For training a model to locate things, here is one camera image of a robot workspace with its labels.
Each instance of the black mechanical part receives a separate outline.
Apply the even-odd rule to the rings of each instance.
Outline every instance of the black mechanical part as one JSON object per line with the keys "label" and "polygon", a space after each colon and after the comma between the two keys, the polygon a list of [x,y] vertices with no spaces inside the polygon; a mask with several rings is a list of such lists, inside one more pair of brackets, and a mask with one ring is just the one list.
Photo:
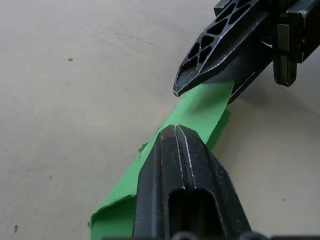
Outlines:
{"label": "black mechanical part", "polygon": [[219,74],[243,49],[257,42],[261,27],[270,17],[265,8],[263,0],[231,1],[200,34],[183,60],[173,93],[180,96]]}
{"label": "black mechanical part", "polygon": [[138,180],[133,237],[238,238],[251,228],[227,171],[189,128],[159,133]]}
{"label": "black mechanical part", "polygon": [[[173,86],[176,96],[202,83],[235,81],[230,102],[234,101],[268,65],[251,66],[255,61],[267,63],[270,54],[246,54],[255,52],[255,46],[259,51],[260,42],[274,54],[275,82],[289,87],[296,80],[297,63],[320,44],[320,0],[221,0],[214,12],[216,19],[200,34],[178,69]],[[229,65],[239,59],[247,72],[242,77],[238,71],[230,73]]]}

